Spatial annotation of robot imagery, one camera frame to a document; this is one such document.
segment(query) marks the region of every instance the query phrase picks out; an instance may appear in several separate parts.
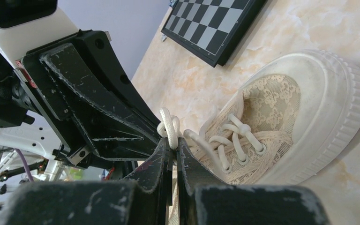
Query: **white shoelace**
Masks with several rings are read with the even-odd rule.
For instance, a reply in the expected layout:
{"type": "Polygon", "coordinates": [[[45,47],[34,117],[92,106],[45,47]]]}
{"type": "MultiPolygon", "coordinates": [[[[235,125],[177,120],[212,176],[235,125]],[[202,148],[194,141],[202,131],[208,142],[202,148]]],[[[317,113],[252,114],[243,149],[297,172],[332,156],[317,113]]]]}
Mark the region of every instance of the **white shoelace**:
{"type": "Polygon", "coordinates": [[[238,162],[241,165],[246,165],[249,162],[249,156],[243,151],[238,135],[246,137],[254,147],[257,154],[262,155],[267,151],[264,144],[260,143],[257,138],[252,134],[250,126],[243,124],[236,116],[230,114],[228,119],[233,124],[224,124],[222,130],[231,130],[232,142],[225,137],[215,135],[209,139],[209,143],[204,138],[200,137],[197,133],[192,130],[186,129],[184,136],[180,132],[180,120],[177,116],[172,116],[167,108],[162,108],[160,111],[162,116],[162,122],[158,125],[158,134],[162,137],[169,139],[169,146],[172,150],[176,150],[179,141],[179,137],[185,137],[193,140],[205,153],[212,159],[213,165],[217,172],[220,174],[221,171],[230,173],[232,170],[231,164],[228,162],[225,156],[224,146],[234,145],[235,151],[238,156],[238,162]],[[214,153],[213,148],[210,146],[212,142],[219,142],[221,145],[217,148],[218,157],[214,153]]]}

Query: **gray wall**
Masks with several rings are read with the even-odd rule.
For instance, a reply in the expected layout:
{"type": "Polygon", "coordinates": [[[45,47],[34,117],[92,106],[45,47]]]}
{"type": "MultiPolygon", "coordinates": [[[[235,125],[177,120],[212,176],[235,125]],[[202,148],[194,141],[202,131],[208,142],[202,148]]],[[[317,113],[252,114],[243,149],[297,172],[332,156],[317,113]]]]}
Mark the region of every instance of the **gray wall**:
{"type": "Polygon", "coordinates": [[[109,31],[122,67],[131,80],[169,0],[59,0],[59,6],[83,30],[109,31]]]}

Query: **black and white checkered board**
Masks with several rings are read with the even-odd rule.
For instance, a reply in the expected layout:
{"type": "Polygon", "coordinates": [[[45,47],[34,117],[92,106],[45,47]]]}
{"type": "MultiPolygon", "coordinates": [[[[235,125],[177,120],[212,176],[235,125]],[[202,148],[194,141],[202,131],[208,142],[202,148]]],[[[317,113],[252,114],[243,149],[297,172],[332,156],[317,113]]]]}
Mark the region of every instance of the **black and white checkered board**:
{"type": "Polygon", "coordinates": [[[211,66],[224,65],[266,0],[179,0],[162,32],[211,66]]]}

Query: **bolt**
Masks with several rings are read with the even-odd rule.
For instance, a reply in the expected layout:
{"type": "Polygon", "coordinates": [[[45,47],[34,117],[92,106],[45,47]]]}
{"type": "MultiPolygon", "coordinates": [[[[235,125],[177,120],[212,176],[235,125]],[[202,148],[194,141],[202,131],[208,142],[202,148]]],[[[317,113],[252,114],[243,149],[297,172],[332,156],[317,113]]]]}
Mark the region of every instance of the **bolt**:
{"type": "Polygon", "coordinates": [[[85,151],[79,152],[79,156],[80,156],[80,157],[84,157],[85,155],[86,155],[86,152],[85,152],[85,151]]]}

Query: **shoe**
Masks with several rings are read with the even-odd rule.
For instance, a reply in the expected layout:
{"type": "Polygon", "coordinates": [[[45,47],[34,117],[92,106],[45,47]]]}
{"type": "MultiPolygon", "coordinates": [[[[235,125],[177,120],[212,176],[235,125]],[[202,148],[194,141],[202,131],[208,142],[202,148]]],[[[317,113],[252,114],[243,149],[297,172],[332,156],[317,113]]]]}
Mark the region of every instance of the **shoe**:
{"type": "MultiPolygon", "coordinates": [[[[164,121],[158,132],[171,135],[176,148],[179,121],[168,111],[164,121]]],[[[360,69],[335,54],[304,50],[261,68],[200,135],[185,130],[184,137],[229,184],[295,185],[329,164],[359,128],[360,69]]]]}

